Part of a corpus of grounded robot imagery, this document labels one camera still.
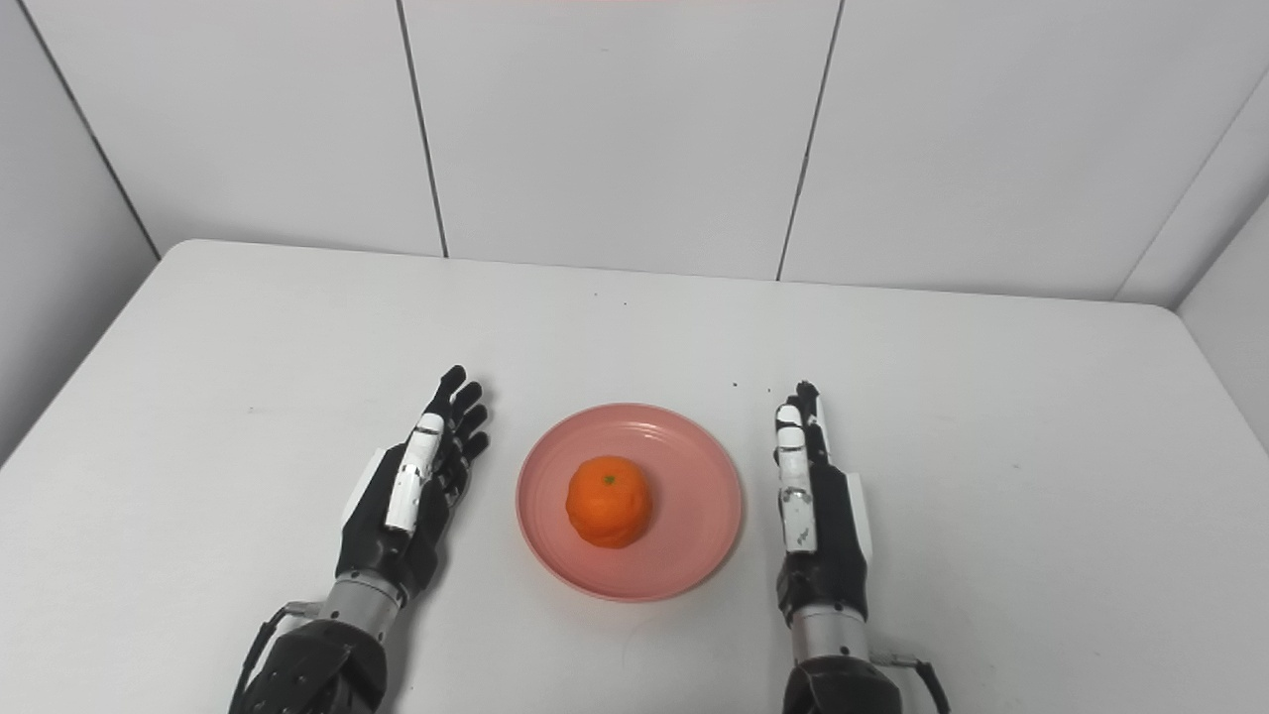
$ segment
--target white wall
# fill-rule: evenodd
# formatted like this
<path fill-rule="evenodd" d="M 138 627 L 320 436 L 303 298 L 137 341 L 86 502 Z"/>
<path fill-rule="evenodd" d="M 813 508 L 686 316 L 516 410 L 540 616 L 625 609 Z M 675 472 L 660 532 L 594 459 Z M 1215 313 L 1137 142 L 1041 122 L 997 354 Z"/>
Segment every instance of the white wall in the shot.
<path fill-rule="evenodd" d="M 0 462 L 155 264 L 15 0 L 0 0 Z"/>
<path fill-rule="evenodd" d="M 1265 67 L 1264 0 L 848 0 L 783 274 L 1109 299 L 1161 260 L 1166 303 L 1230 218 L 1152 241 Z M 1263 184 L 1249 143 L 1203 188 Z"/>
<path fill-rule="evenodd" d="M 1181 302 L 1179 312 L 1269 449 L 1269 200 Z"/>
<path fill-rule="evenodd" d="M 160 249 L 775 276 L 838 0 L 27 0 Z M 1263 0 L 846 0 L 784 279 L 1174 303 L 1269 190 Z"/>
<path fill-rule="evenodd" d="M 27 0 L 151 237 L 439 255 L 391 0 Z"/>
<path fill-rule="evenodd" d="M 773 278 L 836 0 L 406 0 L 450 254 Z"/>

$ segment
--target panel seam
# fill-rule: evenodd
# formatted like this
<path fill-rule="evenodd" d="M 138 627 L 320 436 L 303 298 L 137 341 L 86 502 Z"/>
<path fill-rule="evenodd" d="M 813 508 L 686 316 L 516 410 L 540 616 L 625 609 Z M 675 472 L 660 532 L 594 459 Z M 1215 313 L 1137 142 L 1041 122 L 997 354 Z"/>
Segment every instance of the panel seam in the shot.
<path fill-rule="evenodd" d="M 832 19 L 832 34 L 829 37 L 829 52 L 824 58 L 824 74 L 820 75 L 820 91 L 815 96 L 815 110 L 811 113 L 811 129 L 806 136 L 806 151 L 802 152 L 802 167 L 798 170 L 797 186 L 793 189 L 793 207 L 789 209 L 789 222 L 784 228 L 784 245 L 780 247 L 780 261 L 775 266 L 775 279 L 784 275 L 784 257 L 789 251 L 789 238 L 793 237 L 793 219 L 797 217 L 798 202 L 802 199 L 802 186 L 806 184 L 806 169 L 811 162 L 811 143 L 815 141 L 815 127 L 820 122 L 820 107 L 824 105 L 824 88 L 829 84 L 829 67 L 832 66 L 832 51 L 838 47 L 838 30 L 841 28 L 841 13 L 846 0 L 838 0 L 838 14 Z"/>
<path fill-rule="evenodd" d="M 1189 195 L 1190 190 L 1194 188 L 1194 184 L 1198 183 L 1199 176 L 1202 176 L 1203 171 L 1207 170 L 1207 165 L 1212 161 L 1212 157 L 1216 156 L 1216 152 L 1221 147 L 1221 145 L 1225 143 L 1225 138 L 1230 134 L 1230 131 L 1233 128 L 1233 124 L 1239 122 L 1239 117 L 1241 117 L 1242 112 L 1246 110 L 1247 104 L 1251 103 L 1251 96 L 1254 96 L 1256 90 L 1260 89 L 1260 85 L 1264 84 L 1266 75 L 1269 75 L 1269 63 L 1266 63 L 1265 68 L 1260 71 L 1260 77 L 1256 79 L 1256 81 L 1251 85 L 1251 90 L 1247 91 L 1246 96 L 1242 98 L 1242 103 L 1239 104 L 1239 108 L 1233 112 L 1233 115 L 1230 117 L 1228 123 L 1225 124 L 1225 131 L 1222 131 L 1221 136 L 1218 136 L 1216 142 L 1212 143 L 1212 148 L 1207 152 L 1207 156 L 1203 157 L 1203 161 L 1198 166 L 1198 170 L 1194 171 L 1194 175 L 1190 178 L 1189 183 L 1185 184 L 1185 188 L 1181 190 L 1180 195 L 1176 197 L 1176 200 L 1173 203 L 1171 209 L 1167 211 L 1167 214 L 1164 216 L 1164 221 L 1159 224 L 1159 230 L 1155 231 L 1155 235 L 1151 236 L 1148 242 L 1146 242 L 1146 246 L 1141 250 L 1141 254 L 1137 255 L 1137 260 L 1133 261 L 1131 268 L 1128 268 L 1128 271 L 1123 276 L 1123 282 L 1121 282 L 1119 287 L 1115 288 L 1114 293 L 1110 295 L 1110 299 L 1113 301 L 1119 299 L 1119 295 L 1123 293 L 1123 288 L 1127 287 L 1128 280 L 1132 279 L 1133 273 L 1137 271 L 1137 268 L 1141 266 L 1142 260 L 1145 260 L 1146 255 L 1150 254 L 1150 249 L 1155 246 L 1155 241 L 1159 240 L 1159 236 L 1162 235 L 1164 228 L 1167 227 L 1167 223 L 1171 222 L 1173 216 L 1176 214 L 1176 211 L 1180 208 L 1181 203 L 1185 202 L 1185 197 Z M 1221 246 L 1218 247 L 1218 251 L 1223 249 L 1225 246 Z"/>
<path fill-rule="evenodd" d="M 405 19 L 404 0 L 396 0 L 396 5 L 397 20 L 401 24 L 401 43 L 405 46 L 405 63 L 410 70 L 410 91 L 414 94 L 414 113 L 419 119 L 419 136 L 423 138 L 423 159 L 428 165 L 431 207 L 437 213 L 437 233 L 440 236 L 440 254 L 449 257 L 449 242 L 445 240 L 445 221 L 440 217 L 440 193 L 437 190 L 437 171 L 431 166 L 431 143 L 428 141 L 428 127 L 423 120 L 423 98 L 419 95 L 419 75 L 414 68 L 414 47 L 410 44 L 410 28 Z"/>
<path fill-rule="evenodd" d="M 44 36 L 39 32 L 39 27 L 36 24 L 36 18 L 32 16 L 30 9 L 27 8 L 25 0 L 16 0 L 18 9 L 22 10 L 24 18 L 27 18 L 27 25 L 30 27 L 30 32 L 36 36 L 36 42 L 39 43 L 39 48 L 44 52 L 44 58 L 48 60 L 48 65 L 53 67 L 53 74 L 57 76 L 57 81 L 62 85 L 62 91 L 66 93 L 66 98 L 70 99 L 71 107 L 75 109 L 75 115 L 79 117 L 80 124 L 84 131 L 88 132 L 88 137 L 93 141 L 93 147 L 96 148 L 96 155 L 102 159 L 102 164 L 105 166 L 105 171 L 110 175 L 110 181 L 114 183 L 115 190 L 119 191 L 119 197 L 123 198 L 123 204 L 128 208 L 128 213 L 132 219 L 136 221 L 137 228 L 141 230 L 141 237 L 146 240 L 146 245 L 150 246 L 150 251 L 154 254 L 155 260 L 161 260 L 162 254 L 159 252 L 159 247 L 155 245 L 152 237 L 150 237 L 150 231 L 146 230 L 146 223 L 141 219 L 141 214 L 137 213 L 137 207 L 132 203 L 132 197 L 123 188 L 123 181 L 119 180 L 119 174 L 115 172 L 114 165 L 110 164 L 110 157 L 105 155 L 105 148 L 102 147 L 102 142 L 96 137 L 96 132 L 93 131 L 93 124 L 88 122 L 88 115 L 84 114 L 84 108 L 80 107 L 79 99 L 75 98 L 75 93 L 71 91 L 71 85 L 66 81 L 66 75 L 62 68 L 57 65 L 57 60 L 53 58 L 52 49 L 48 48 L 48 43 L 44 42 Z"/>

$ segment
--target mandarin orange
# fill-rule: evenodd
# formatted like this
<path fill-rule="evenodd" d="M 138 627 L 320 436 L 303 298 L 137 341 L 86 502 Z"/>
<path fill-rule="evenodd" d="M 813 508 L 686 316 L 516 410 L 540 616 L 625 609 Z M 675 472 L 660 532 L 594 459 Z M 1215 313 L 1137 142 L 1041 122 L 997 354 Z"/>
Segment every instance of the mandarin orange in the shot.
<path fill-rule="evenodd" d="M 563 507 L 577 535 L 600 548 L 626 548 L 652 520 L 647 478 L 621 457 L 599 457 L 577 467 Z"/>

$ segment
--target plate rim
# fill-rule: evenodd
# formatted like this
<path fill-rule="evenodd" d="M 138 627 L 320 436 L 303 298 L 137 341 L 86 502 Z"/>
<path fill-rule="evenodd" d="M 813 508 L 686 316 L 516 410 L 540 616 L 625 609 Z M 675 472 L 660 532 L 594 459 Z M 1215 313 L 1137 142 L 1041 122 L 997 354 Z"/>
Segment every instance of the plate rim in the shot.
<path fill-rule="evenodd" d="M 675 417 L 678 420 L 683 420 L 684 422 L 687 422 L 692 427 L 697 429 L 700 434 L 706 435 L 706 438 L 709 440 L 709 444 L 718 451 L 718 454 L 722 455 L 723 462 L 727 464 L 727 468 L 731 471 L 730 473 L 731 473 L 732 478 L 728 479 L 728 483 L 732 484 L 732 487 L 733 487 L 733 493 L 735 493 L 735 497 L 736 497 L 736 506 L 737 507 L 736 507 L 735 523 L 731 525 L 731 529 L 730 529 L 731 534 L 728 536 L 728 543 L 727 543 L 726 550 L 723 550 L 722 555 L 718 558 L 718 562 L 714 563 L 709 568 L 708 572 L 706 572 L 703 576 L 700 576 L 700 578 L 698 578 L 697 581 L 692 582 L 687 587 L 683 587 L 680 590 L 676 590 L 674 592 L 669 592 L 669 594 L 665 594 L 665 595 L 642 596 L 642 597 L 617 597 L 617 596 L 605 595 L 605 594 L 602 594 L 602 592 L 595 592 L 595 591 L 593 591 L 590 588 L 582 587 L 581 585 L 575 583 L 575 582 L 570 581 L 569 578 L 563 577 L 563 574 L 558 573 L 553 567 L 551 567 L 549 563 L 547 563 L 546 558 L 543 558 L 542 554 L 538 553 L 538 549 L 533 545 L 533 540 L 529 538 L 529 533 L 524 528 L 524 514 L 520 510 L 522 496 L 523 496 L 524 488 L 525 488 L 524 487 L 524 476 L 525 476 L 527 468 L 529 465 L 529 462 L 533 459 L 534 454 L 537 454 L 538 448 L 542 446 L 542 443 L 544 443 L 546 439 L 548 436 L 551 436 L 561 426 L 563 426 L 565 424 L 567 424 L 567 422 L 570 422 L 570 421 L 572 421 L 572 420 L 575 420 L 577 417 L 581 417 L 582 415 L 589 415 L 590 412 L 599 412 L 599 411 L 605 411 L 605 410 L 622 408 L 622 407 L 636 407 L 636 408 L 640 408 L 640 410 L 650 410 L 652 412 L 660 412 L 660 413 Z M 685 417 L 685 416 L 683 416 L 683 415 L 680 415 L 680 413 L 678 413 L 678 412 L 675 412 L 673 410 L 667 410 L 665 407 L 659 407 L 656 405 L 647 405 L 645 402 L 610 402 L 610 403 L 605 403 L 605 405 L 596 405 L 594 407 L 588 407 L 585 410 L 581 410 L 579 412 L 574 412 L 572 415 L 569 415 L 567 417 L 565 417 L 565 419 L 560 420 L 558 422 L 556 422 L 555 425 L 552 425 L 551 429 L 548 429 L 547 431 L 542 432 L 542 436 L 539 436 L 537 439 L 537 441 L 533 443 L 533 446 L 529 448 L 529 453 L 524 457 L 524 462 L 520 463 L 520 473 L 519 473 L 519 476 L 515 479 L 515 523 L 516 523 L 516 525 L 520 529 L 520 540 L 524 542 L 524 545 L 529 549 L 529 553 L 533 554 L 533 558 L 536 558 L 537 562 L 548 573 L 551 573 L 552 576 L 555 576 L 555 578 L 557 581 L 565 583 L 566 586 L 576 590 L 577 592 L 582 592 L 585 595 L 589 595 L 591 597 L 598 597 L 600 600 L 607 600 L 609 602 L 656 602 L 656 601 L 661 601 L 661 600 L 669 600 L 671 597 L 678 597 L 678 596 L 680 596 L 680 595 L 683 595 L 685 592 L 689 592 L 689 591 L 694 590 L 700 583 L 703 583 L 703 582 L 708 581 L 711 577 L 713 577 L 713 574 L 717 573 L 722 568 L 722 566 L 731 558 L 732 552 L 736 549 L 736 543 L 740 540 L 740 529 L 744 526 L 744 523 L 745 523 L 745 490 L 741 488 L 741 486 L 740 486 L 740 471 L 736 469 L 736 464 L 731 460 L 731 454 L 728 454 L 727 450 L 723 449 L 722 444 L 708 430 L 706 430 L 704 427 L 702 427 L 700 425 L 698 425 L 695 421 L 693 421 L 693 420 L 690 420 L 690 419 L 688 419 L 688 417 Z"/>

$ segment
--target robotic hand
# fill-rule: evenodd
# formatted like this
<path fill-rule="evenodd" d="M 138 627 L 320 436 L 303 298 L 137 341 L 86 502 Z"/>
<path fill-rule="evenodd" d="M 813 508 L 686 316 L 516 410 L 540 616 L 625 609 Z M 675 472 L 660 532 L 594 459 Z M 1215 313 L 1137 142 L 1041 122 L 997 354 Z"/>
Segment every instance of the robotic hand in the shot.
<path fill-rule="evenodd" d="M 843 474 L 829 460 L 822 420 L 811 383 L 801 383 L 775 412 L 786 552 L 775 588 L 794 657 L 784 714 L 901 714 L 898 687 L 874 665 L 916 670 L 935 709 L 947 714 L 947 698 L 928 662 L 869 653 L 868 512 L 859 476 Z"/>
<path fill-rule="evenodd" d="M 489 446 L 478 383 L 454 367 L 406 441 L 376 454 L 345 519 L 335 585 L 325 602 L 292 602 L 265 623 L 247 653 L 230 714 L 368 714 L 383 699 L 383 638 L 431 581 L 437 549 L 467 490 L 471 463 Z M 311 621 L 279 637 L 286 615 Z"/>

